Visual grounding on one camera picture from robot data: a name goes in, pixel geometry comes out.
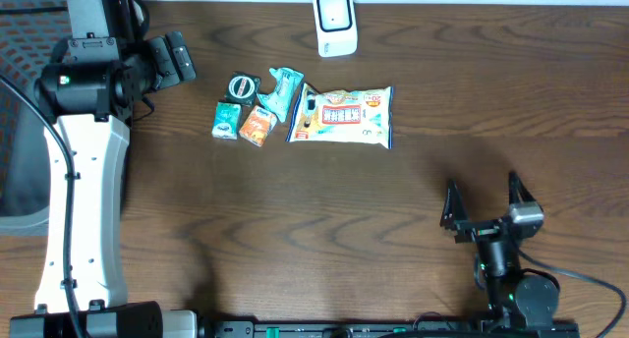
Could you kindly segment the dark grey plastic basket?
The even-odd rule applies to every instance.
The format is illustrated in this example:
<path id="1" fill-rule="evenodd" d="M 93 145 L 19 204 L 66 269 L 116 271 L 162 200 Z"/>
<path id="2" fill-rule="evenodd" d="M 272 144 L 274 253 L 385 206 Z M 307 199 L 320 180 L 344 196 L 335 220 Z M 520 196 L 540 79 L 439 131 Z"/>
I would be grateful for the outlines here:
<path id="1" fill-rule="evenodd" d="M 49 161 L 44 127 L 21 96 L 70 34 L 66 0 L 1 0 L 1 233 L 44 236 L 48 227 Z"/>

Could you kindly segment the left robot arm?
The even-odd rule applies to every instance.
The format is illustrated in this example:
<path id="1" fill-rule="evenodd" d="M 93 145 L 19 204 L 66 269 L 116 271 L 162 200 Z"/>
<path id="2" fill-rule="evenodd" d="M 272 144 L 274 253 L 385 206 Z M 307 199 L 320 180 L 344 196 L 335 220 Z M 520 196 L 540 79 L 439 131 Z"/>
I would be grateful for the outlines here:
<path id="1" fill-rule="evenodd" d="M 134 108 L 196 70 L 177 31 L 148 38 L 142 0 L 67 0 L 71 34 L 34 82 L 50 162 L 48 240 L 34 311 L 13 337 L 209 334 L 191 310 L 130 303 L 120 221 Z"/>

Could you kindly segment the teal white small box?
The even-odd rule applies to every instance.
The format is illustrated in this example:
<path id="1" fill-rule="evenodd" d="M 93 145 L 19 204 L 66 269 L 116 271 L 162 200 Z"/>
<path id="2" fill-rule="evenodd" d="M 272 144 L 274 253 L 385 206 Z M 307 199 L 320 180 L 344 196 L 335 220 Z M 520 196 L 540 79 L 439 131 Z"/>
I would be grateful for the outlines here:
<path id="1" fill-rule="evenodd" d="M 235 140 L 238 137 L 238 126 L 242 114 L 240 104 L 218 102 L 211 134 L 214 138 Z"/>

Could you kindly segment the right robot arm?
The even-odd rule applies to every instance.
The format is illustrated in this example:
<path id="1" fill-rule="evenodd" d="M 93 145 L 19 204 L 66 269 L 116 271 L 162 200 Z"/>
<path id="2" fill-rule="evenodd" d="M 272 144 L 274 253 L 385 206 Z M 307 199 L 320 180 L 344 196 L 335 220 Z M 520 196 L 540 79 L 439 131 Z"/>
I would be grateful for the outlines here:
<path id="1" fill-rule="evenodd" d="M 489 315 L 480 323 L 484 333 L 551 328 L 560 286 L 546 272 L 524 268 L 520 243 L 534 237 L 544 222 L 543 208 L 515 172 L 508 177 L 508 208 L 484 221 L 470 219 L 456 182 L 447 182 L 440 226 L 459 243 L 477 247 L 477 263 L 485 281 Z"/>

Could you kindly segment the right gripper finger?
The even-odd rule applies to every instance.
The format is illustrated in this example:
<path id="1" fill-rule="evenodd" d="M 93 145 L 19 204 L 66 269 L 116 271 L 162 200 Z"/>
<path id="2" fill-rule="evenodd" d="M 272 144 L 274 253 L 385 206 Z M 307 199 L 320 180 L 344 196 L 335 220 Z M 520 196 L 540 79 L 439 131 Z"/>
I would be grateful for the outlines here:
<path id="1" fill-rule="evenodd" d="M 508 196 L 510 205 L 536 201 L 515 171 L 508 175 Z"/>
<path id="2" fill-rule="evenodd" d="M 440 226 L 442 228 L 458 228 L 467 221 L 468 213 L 457 184 L 454 180 L 448 180 Z"/>

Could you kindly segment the yellow wet wipes pack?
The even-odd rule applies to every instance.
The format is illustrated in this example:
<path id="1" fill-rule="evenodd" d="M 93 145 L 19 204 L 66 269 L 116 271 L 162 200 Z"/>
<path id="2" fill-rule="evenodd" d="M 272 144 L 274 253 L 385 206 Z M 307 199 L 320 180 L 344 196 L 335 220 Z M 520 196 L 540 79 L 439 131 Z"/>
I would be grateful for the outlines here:
<path id="1" fill-rule="evenodd" d="M 302 84 L 287 142 L 332 141 L 392 146 L 392 86 L 319 92 Z"/>

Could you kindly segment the dark green round-label packet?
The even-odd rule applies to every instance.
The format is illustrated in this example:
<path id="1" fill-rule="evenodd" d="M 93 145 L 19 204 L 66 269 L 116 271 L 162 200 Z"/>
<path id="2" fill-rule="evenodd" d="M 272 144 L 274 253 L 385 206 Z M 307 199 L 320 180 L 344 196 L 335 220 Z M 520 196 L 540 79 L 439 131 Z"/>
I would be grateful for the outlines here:
<path id="1" fill-rule="evenodd" d="M 254 106 L 260 78 L 243 72 L 234 72 L 225 92 L 225 100 L 244 106 Z"/>

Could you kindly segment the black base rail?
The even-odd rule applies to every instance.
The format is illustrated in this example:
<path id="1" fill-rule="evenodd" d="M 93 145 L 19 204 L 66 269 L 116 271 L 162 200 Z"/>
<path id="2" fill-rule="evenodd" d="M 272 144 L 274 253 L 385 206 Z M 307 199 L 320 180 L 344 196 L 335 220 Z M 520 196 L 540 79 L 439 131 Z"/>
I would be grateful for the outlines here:
<path id="1" fill-rule="evenodd" d="M 464 321 L 421 320 L 419 323 L 282 323 L 244 320 L 207 321 L 198 329 L 200 338 L 420 338 L 420 337 L 537 337 L 578 338 L 575 324 L 558 324 L 547 330 L 495 328 L 482 330 Z"/>

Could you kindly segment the white barcode scanner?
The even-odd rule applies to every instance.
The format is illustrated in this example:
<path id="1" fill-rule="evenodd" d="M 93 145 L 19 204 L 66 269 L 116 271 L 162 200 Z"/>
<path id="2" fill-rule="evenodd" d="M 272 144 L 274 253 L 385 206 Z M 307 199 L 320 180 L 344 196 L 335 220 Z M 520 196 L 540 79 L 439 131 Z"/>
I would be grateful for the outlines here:
<path id="1" fill-rule="evenodd" d="M 313 0 L 313 8 L 319 56 L 354 54 L 358 48 L 354 0 Z"/>

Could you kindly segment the orange small snack box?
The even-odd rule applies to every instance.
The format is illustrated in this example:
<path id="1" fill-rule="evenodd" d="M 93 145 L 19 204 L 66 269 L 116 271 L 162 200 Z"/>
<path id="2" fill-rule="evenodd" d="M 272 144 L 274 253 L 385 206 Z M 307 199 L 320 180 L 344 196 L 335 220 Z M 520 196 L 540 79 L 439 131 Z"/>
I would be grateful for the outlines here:
<path id="1" fill-rule="evenodd" d="M 263 146 L 277 121 L 272 112 L 255 106 L 239 130 L 239 136 L 256 146 Z"/>

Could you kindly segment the teal snack packet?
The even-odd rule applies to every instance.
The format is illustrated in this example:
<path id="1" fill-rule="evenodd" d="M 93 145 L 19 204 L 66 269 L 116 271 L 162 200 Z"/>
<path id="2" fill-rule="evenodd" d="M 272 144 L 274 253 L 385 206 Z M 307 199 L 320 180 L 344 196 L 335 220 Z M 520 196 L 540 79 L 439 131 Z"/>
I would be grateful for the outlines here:
<path id="1" fill-rule="evenodd" d="M 276 86 L 273 92 L 259 93 L 257 98 L 263 108 L 272 112 L 281 123 L 285 123 L 293 96 L 304 74 L 288 67 L 270 68 L 269 73 L 276 79 Z"/>

